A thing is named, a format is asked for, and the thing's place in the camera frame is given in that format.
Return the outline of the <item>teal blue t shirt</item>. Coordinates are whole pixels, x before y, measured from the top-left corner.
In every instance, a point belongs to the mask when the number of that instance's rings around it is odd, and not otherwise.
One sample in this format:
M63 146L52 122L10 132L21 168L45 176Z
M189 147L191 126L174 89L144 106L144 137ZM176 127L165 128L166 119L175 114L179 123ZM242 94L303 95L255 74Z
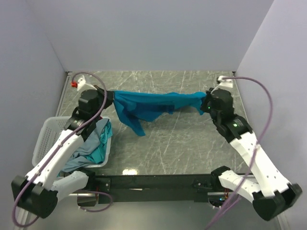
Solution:
M152 122L163 113L172 114L183 107L194 107L202 115L201 105L204 92L192 94L114 91L114 107L121 123L130 127L136 135L145 136L140 121Z

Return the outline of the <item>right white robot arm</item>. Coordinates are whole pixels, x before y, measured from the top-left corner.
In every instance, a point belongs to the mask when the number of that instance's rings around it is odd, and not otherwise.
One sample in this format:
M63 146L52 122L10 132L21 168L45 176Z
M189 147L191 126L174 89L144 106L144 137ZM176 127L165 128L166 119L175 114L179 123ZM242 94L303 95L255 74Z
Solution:
M252 203L256 213L265 221L292 207L302 195L302 188L279 172L257 143L257 137L247 120L235 114L231 93L221 88L210 88L203 98L201 110L210 114L219 134L251 166L250 172L257 180L255 183L250 180L242 183L242 176L221 166L211 173L212 189L237 190L240 196Z

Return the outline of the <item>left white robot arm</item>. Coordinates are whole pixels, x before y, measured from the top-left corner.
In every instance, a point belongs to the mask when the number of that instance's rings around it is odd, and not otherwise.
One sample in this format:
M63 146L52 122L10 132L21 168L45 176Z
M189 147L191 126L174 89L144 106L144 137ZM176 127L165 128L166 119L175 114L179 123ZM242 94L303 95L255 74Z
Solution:
M95 193L95 175L90 171L75 171L60 180L56 177L71 155L92 133L98 136L102 134L102 131L96 129L96 123L100 121L100 114L108 100L107 96L106 90L93 88L83 91L78 107L56 144L25 177L16 176L13 179L13 219L16 218L17 207L44 219L53 212L61 199L71 193L78 190Z

